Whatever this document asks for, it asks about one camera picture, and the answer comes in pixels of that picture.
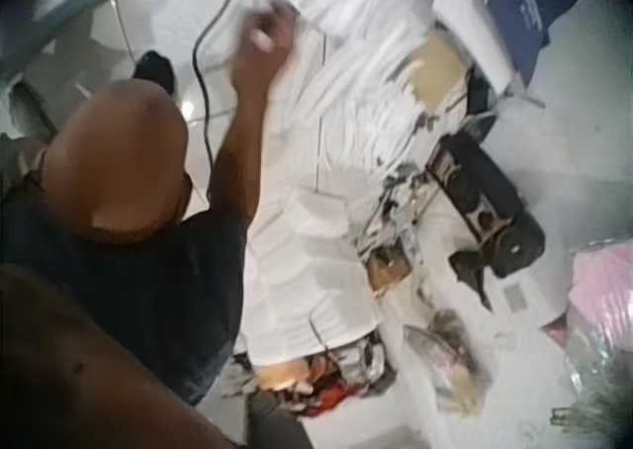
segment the hand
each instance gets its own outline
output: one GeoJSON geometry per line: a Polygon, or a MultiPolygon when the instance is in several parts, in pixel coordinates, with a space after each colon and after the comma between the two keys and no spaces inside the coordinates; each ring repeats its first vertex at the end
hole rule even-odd
{"type": "Polygon", "coordinates": [[[279,2],[271,11],[247,15],[231,63],[231,81],[239,99],[265,104],[273,80],[293,50],[296,21],[292,7],[279,2]],[[258,42],[257,36],[266,42],[258,42]]]}

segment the black shoe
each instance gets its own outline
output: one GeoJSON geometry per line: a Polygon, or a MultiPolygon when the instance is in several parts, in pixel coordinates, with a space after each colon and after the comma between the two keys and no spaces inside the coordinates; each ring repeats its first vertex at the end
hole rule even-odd
{"type": "Polygon", "coordinates": [[[154,50],[146,52],[138,61],[132,78],[153,81],[171,97],[176,92],[176,75],[168,58],[154,50]]]}

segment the plastic bag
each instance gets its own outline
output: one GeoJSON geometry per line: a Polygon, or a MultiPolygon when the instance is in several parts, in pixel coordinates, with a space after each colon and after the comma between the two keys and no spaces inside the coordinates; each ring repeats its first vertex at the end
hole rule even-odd
{"type": "Polygon", "coordinates": [[[578,399],[552,423],[617,443],[633,423],[633,240],[575,254],[566,352],[578,399]]]}
{"type": "Polygon", "coordinates": [[[405,340],[429,369],[437,408],[477,416],[490,378],[475,357],[466,328],[453,311],[439,311],[428,329],[406,325],[405,340]]]}

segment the electrical cord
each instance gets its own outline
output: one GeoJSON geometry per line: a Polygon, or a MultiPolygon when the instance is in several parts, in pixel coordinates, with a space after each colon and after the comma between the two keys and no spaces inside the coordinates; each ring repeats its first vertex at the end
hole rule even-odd
{"type": "Polygon", "coordinates": [[[209,157],[209,166],[211,169],[209,189],[207,190],[207,199],[210,198],[211,174],[213,173],[213,169],[214,169],[214,155],[213,155],[213,152],[211,151],[211,141],[209,140],[209,122],[211,121],[211,104],[210,104],[211,102],[209,99],[209,90],[207,89],[207,84],[205,83],[205,79],[202,76],[202,72],[200,71],[200,66],[198,65],[198,53],[203,41],[205,40],[205,38],[207,37],[211,29],[216,26],[216,24],[220,21],[222,16],[226,13],[226,9],[228,8],[228,5],[230,4],[231,1],[232,0],[225,0],[222,7],[220,8],[220,11],[218,11],[218,14],[216,14],[214,18],[211,20],[211,22],[207,25],[207,27],[205,27],[205,29],[202,30],[202,32],[198,36],[198,39],[196,40],[196,43],[194,44],[194,49],[192,53],[192,65],[194,68],[194,73],[196,74],[196,78],[198,79],[198,83],[200,84],[200,89],[202,90],[202,97],[205,103],[205,126],[203,129],[203,135],[205,138],[205,148],[207,150],[207,156],[209,157]]]}

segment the man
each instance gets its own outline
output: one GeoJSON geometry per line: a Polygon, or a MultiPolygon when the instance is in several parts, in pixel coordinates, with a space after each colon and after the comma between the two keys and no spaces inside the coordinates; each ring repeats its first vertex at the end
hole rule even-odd
{"type": "Polygon", "coordinates": [[[267,97],[294,29],[284,6],[244,22],[207,212],[180,223],[186,124],[163,87],[139,79],[97,93],[6,193],[2,262],[20,266],[0,279],[12,427],[64,447],[224,447],[174,394],[198,403],[239,329],[267,97]]]}

